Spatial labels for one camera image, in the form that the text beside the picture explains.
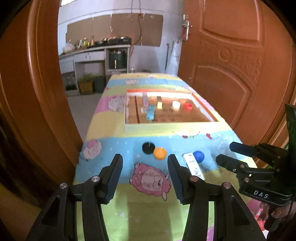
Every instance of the white bottle cap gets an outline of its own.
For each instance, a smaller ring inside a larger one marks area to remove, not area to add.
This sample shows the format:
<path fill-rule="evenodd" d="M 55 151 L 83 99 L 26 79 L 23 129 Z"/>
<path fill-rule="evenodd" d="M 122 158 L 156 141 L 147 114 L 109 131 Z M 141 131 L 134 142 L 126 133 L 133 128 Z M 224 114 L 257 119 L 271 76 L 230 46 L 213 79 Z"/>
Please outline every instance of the white bottle cap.
<path fill-rule="evenodd" d="M 181 103 L 179 101 L 173 101 L 173 107 L 176 109 L 180 108 Z"/>

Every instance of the person's hand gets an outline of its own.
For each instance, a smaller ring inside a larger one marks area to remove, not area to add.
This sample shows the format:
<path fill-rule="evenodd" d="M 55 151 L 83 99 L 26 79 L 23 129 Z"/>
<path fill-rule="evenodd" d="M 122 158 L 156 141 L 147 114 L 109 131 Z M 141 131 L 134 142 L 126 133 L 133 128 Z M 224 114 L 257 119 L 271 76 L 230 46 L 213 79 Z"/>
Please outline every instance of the person's hand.
<path fill-rule="evenodd" d="M 288 215 L 289 209 L 290 209 L 291 204 L 286 204 L 285 206 L 278 207 L 276 208 L 272 213 L 271 216 L 274 218 L 284 218 Z M 266 220 L 269 216 L 268 211 L 269 211 L 269 205 L 266 203 L 260 203 L 259 205 L 260 208 L 263 208 L 261 214 L 258 217 L 258 221 L 260 220 Z M 289 215 L 288 220 L 291 219 L 296 212 L 296 202 L 294 202 L 291 213 Z"/>

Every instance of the black bottle cap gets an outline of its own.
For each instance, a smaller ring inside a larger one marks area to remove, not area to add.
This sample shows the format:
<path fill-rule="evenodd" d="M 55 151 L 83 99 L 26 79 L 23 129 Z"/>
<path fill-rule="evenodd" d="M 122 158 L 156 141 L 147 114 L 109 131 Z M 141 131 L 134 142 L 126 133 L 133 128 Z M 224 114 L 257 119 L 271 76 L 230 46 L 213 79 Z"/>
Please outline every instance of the black bottle cap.
<path fill-rule="evenodd" d="M 142 150 L 145 154 L 152 154 L 154 152 L 155 145 L 152 142 L 145 142 L 142 145 Z"/>

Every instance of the screw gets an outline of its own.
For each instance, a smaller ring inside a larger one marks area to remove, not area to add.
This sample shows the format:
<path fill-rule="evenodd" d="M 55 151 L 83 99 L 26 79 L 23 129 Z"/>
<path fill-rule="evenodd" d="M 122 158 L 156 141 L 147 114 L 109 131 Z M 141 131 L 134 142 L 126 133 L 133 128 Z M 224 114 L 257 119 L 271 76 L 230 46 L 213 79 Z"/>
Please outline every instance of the screw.
<path fill-rule="evenodd" d="M 190 177 L 190 180 L 193 181 L 193 182 L 197 182 L 198 179 L 199 179 L 199 178 L 198 178 L 197 176 L 191 176 L 191 177 Z"/>
<path fill-rule="evenodd" d="M 61 188 L 61 189 L 64 189 L 64 188 L 66 188 L 67 186 L 68 186 L 67 183 L 61 183 L 61 184 L 60 184 L 60 188 Z"/>
<path fill-rule="evenodd" d="M 231 184 L 230 183 L 223 183 L 223 186 L 225 187 L 225 188 L 231 188 Z"/>
<path fill-rule="evenodd" d="M 100 177 L 99 177 L 99 176 L 93 176 L 93 177 L 91 178 L 91 180 L 92 180 L 94 183 L 96 183 L 97 181 L 100 180 Z"/>

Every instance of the floor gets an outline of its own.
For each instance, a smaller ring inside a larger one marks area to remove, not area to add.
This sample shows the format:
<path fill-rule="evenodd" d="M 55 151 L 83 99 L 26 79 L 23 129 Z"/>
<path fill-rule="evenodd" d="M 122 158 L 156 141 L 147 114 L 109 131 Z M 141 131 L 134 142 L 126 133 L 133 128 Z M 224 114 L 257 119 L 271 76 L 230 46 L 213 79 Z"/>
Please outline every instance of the floor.
<path fill-rule="evenodd" d="M 67 97 L 72 116 L 83 141 L 101 97 L 102 94 L 98 93 Z"/>

